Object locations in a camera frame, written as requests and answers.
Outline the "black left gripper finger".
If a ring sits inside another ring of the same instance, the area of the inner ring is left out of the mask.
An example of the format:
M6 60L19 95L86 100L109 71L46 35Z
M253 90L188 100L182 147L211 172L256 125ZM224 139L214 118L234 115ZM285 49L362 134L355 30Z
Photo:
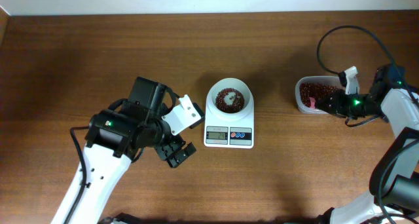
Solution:
M170 141L163 143L162 145L156 146L155 151L161 160L168 160L179 152L185 145L183 140L181 141Z
M167 159L170 168L177 168L196 152L193 143L189 143L184 149L180 149Z

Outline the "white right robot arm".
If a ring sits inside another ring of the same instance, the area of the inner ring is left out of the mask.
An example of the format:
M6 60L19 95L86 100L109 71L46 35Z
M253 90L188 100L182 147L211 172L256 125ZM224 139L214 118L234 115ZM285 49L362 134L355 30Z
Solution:
M379 67L368 94L339 90L315 106L349 121L381 118L395 136L370 178L369 191L351 203L330 208L316 223L395 223L418 217L418 91L405 83L404 69Z

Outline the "pink measuring scoop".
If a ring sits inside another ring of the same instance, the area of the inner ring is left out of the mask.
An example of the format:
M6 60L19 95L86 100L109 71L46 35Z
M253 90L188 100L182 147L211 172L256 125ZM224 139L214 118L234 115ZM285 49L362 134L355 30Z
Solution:
M316 99L313 97L309 97L310 100L310 108L315 109L316 108Z

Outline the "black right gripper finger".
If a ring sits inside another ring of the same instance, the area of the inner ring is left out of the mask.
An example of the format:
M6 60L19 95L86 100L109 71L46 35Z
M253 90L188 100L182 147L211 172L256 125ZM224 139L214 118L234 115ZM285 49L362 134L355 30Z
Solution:
M315 103L317 109L336 109L342 103L343 91L336 91Z
M332 105L320 105L318 106L319 110L322 110L330 115L333 115L335 117L341 117L342 115L338 112L337 108Z

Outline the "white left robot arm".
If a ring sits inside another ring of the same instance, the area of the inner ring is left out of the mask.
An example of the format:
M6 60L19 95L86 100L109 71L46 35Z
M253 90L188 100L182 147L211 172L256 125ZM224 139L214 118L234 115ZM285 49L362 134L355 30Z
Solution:
M53 223L97 223L113 189L147 147L170 168L177 168L196 151L180 133L204 119L204 112L188 96L138 77L128 98L90 119L84 128L85 146L73 141L80 164Z

